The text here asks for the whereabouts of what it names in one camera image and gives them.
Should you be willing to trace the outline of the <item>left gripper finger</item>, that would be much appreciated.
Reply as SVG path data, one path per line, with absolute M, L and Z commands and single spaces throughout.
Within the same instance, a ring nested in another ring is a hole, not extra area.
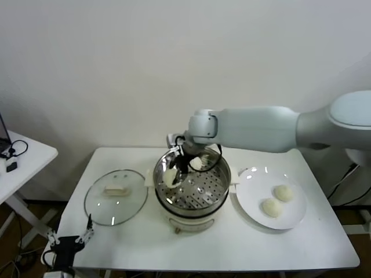
M 87 244 L 88 241 L 91 239 L 91 237 L 94 234 L 94 229 L 93 229 L 93 221 L 92 221 L 92 215 L 89 214 L 88 216 L 88 223 L 86 226 L 86 229 L 83 234 L 81 234 L 76 240 L 75 243 L 78 244 Z
M 60 240 L 57 237 L 57 233 L 53 229 L 48 230 L 48 241 L 51 247 L 60 244 Z

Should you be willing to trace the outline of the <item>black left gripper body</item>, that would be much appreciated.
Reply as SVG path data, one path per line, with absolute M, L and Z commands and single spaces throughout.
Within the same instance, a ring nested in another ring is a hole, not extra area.
M 79 236 L 66 236 L 59 238 L 59 244 L 54 246 L 56 259 L 55 269 L 69 269 L 73 266 L 76 253 L 83 250 L 85 243 Z

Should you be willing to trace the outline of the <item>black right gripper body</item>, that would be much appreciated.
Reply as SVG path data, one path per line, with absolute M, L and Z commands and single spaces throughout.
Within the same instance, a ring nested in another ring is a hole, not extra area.
M 186 163 L 189 163 L 203 151 L 203 145 L 193 142 L 192 139 L 179 138 L 176 145 L 183 151 L 182 158 Z

